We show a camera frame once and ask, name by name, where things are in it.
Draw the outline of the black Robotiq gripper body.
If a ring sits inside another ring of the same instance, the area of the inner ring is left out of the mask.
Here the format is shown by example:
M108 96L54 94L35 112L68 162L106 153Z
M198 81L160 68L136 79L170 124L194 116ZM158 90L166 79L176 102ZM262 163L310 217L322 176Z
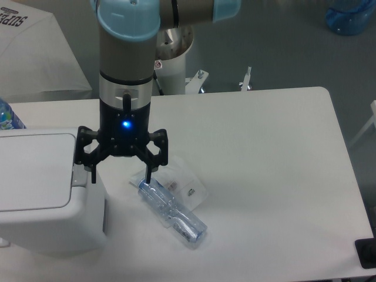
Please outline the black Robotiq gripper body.
M150 104L124 112L100 101L99 150L111 156L132 157L149 142Z

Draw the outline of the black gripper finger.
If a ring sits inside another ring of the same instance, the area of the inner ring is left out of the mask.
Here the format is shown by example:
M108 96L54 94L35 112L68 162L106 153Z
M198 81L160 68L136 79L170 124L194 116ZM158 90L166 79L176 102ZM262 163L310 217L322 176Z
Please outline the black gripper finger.
M169 158L169 141L166 129L159 129L153 133L149 133L149 140L159 148L158 154L154 155L147 146L141 148L134 145L133 150L136 156L145 163L145 182L151 182L152 173L157 171L160 166L166 166Z
M88 153L85 147L91 145L94 140L98 142L98 146ZM96 184L97 165L111 155L114 146L115 141L106 139L102 131L94 131L86 126L78 127L74 164L84 165L84 168L91 172L92 184Z

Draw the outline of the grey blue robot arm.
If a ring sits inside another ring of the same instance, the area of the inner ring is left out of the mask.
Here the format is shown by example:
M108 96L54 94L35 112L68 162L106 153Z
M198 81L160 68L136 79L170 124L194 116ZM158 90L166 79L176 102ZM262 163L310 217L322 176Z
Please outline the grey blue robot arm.
M98 130L78 128L74 162L96 174L109 156L138 157L145 181L168 163L165 129L149 133L160 31L232 18L240 1L92 1L99 27Z

